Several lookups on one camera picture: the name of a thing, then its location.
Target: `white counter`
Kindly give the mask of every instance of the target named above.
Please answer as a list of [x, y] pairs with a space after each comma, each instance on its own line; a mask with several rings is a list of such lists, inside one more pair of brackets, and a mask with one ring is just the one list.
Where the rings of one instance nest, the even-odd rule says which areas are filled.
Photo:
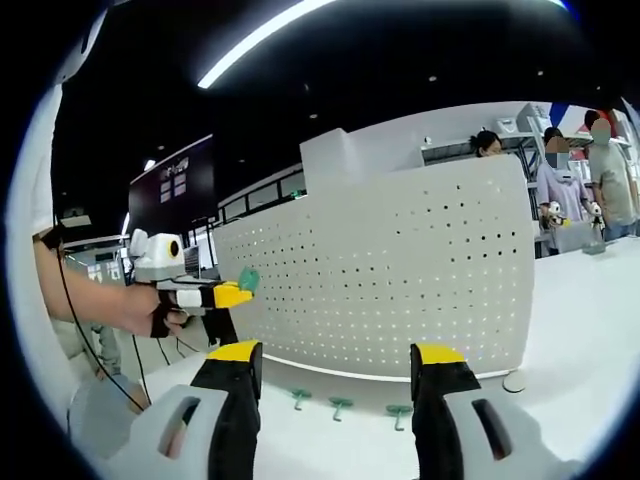
[[[543, 441], [561, 459], [585, 461], [626, 407], [640, 365], [640, 239], [610, 245], [590, 257], [574, 252], [536, 260], [533, 312], [524, 361], [528, 387], [513, 398], [540, 424]], [[147, 377], [152, 398], [190, 383], [204, 354]], [[314, 376], [314, 399], [293, 410], [291, 387]], [[326, 398], [345, 382], [368, 401], [331, 421]], [[484, 388], [499, 386], [496, 380]], [[265, 360], [262, 430], [256, 479], [415, 478], [417, 459], [410, 419], [393, 431], [384, 405], [405, 399], [403, 384], [351, 380]]]

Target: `hole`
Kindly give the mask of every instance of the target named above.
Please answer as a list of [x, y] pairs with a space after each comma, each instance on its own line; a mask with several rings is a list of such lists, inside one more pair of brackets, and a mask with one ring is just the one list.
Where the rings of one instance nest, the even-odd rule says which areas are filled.
[[471, 402], [473, 409], [476, 411], [480, 423], [487, 435], [487, 440], [493, 452], [495, 460], [502, 460], [511, 455], [511, 440], [507, 433], [502, 419], [493, 408], [493, 405], [486, 399], [474, 400]]

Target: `monitor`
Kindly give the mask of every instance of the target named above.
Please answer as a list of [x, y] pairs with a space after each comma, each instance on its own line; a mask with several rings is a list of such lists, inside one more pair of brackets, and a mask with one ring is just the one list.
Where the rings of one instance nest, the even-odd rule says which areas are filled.
[[129, 185], [129, 232], [180, 234], [217, 213], [209, 135], [158, 162]]

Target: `green hook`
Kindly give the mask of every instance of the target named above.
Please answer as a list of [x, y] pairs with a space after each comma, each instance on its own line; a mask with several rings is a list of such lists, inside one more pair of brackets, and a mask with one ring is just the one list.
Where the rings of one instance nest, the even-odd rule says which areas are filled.
[[238, 288], [240, 290], [248, 290], [252, 294], [256, 294], [258, 284], [260, 283], [260, 274], [254, 268], [244, 267], [238, 278]]
[[334, 407], [336, 407], [336, 411], [333, 414], [334, 422], [342, 421], [342, 419], [340, 418], [340, 410], [342, 410], [343, 407], [353, 406], [353, 400], [349, 400], [348, 398], [331, 397], [329, 398], [329, 401], [333, 404]]
[[302, 400], [304, 398], [311, 398], [311, 392], [303, 388], [296, 388], [295, 390], [291, 390], [291, 393], [293, 393], [293, 396], [296, 399], [296, 405], [293, 408], [298, 411], [302, 410], [302, 408], [300, 408]]
[[412, 408], [407, 405], [387, 405], [387, 412], [396, 417], [395, 431], [404, 432], [404, 428], [400, 426], [400, 418], [412, 412]]

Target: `cable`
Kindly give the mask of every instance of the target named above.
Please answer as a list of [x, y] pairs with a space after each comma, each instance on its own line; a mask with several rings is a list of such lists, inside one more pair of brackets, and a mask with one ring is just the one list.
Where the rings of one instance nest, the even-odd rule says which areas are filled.
[[138, 342], [136, 342], [136, 336], [131, 335], [131, 340], [133, 340], [133, 348], [136, 351], [136, 357], [138, 358], [138, 366], [140, 367], [140, 378], [142, 379], [142, 386], [144, 387], [144, 394], [147, 396], [147, 400], [149, 401], [149, 405], [151, 405], [151, 397], [149, 396], [149, 389], [147, 389], [147, 381], [144, 378], [144, 369], [142, 368], [142, 360], [140, 359], [140, 352], [138, 351]]
[[178, 355], [180, 355], [182, 358], [187, 358], [184, 356], [184, 353], [180, 351], [180, 339], [178, 337], [176, 337], [176, 352], [178, 352]]
[[156, 338], [156, 342], [158, 342], [158, 347], [160, 347], [160, 351], [162, 352], [162, 356], [164, 357], [164, 361], [167, 362], [167, 366], [171, 365], [171, 362], [167, 358], [167, 354], [164, 353], [164, 350], [162, 349], [162, 344], [160, 343], [160, 339]]
[[[53, 224], [57, 225], [57, 219], [56, 219], [55, 213], [53, 214]], [[60, 269], [60, 276], [62, 277], [62, 286], [64, 287], [64, 293], [67, 296], [67, 302], [69, 303], [69, 309], [71, 310], [71, 314], [73, 315], [73, 321], [76, 324], [76, 327], [78, 328], [78, 330], [80, 331], [80, 335], [82, 336], [82, 339], [84, 340], [84, 343], [86, 344], [87, 349], [89, 350], [89, 352], [91, 352], [91, 356], [94, 358], [94, 360], [96, 361], [96, 363], [98, 364], [100, 369], [104, 372], [104, 374], [107, 376], [107, 378], [109, 380], [111, 380], [111, 383], [113, 383], [118, 388], [118, 390], [120, 390], [124, 394], [124, 396], [129, 399], [129, 401], [131, 403], [133, 403], [136, 407], [138, 407], [141, 412], [144, 411], [144, 408], [142, 408], [142, 406], [138, 402], [136, 402], [135, 399], [131, 395], [129, 395], [127, 393], [127, 391], [124, 388], [122, 388], [118, 382], [116, 382], [114, 380], [114, 378], [107, 371], [107, 369], [104, 367], [104, 365], [102, 365], [102, 362], [98, 358], [98, 355], [96, 354], [96, 352], [93, 350], [93, 347], [89, 343], [89, 339], [87, 339], [87, 336], [85, 335], [84, 330], [80, 327], [80, 321], [78, 320], [78, 317], [76, 316], [76, 311], [73, 308], [73, 303], [71, 302], [71, 295], [69, 295], [69, 288], [67, 287], [67, 280], [66, 280], [66, 278], [64, 278], [64, 269], [62, 268], [62, 257], [60, 256], [60, 249], [58, 249], [58, 248], [56, 248], [56, 256], [58, 257], [58, 267]]]
[[183, 342], [182, 340], [180, 340], [178, 337], [176, 337], [176, 340], [177, 340], [177, 343], [181, 343], [181, 344], [183, 344], [185, 347], [187, 347], [187, 348], [188, 348], [189, 350], [191, 350], [192, 352], [196, 352], [196, 353], [199, 353], [199, 352], [200, 352], [200, 350], [196, 350], [195, 348], [193, 348], [193, 347], [192, 347], [191, 345], [189, 345], [188, 343]]

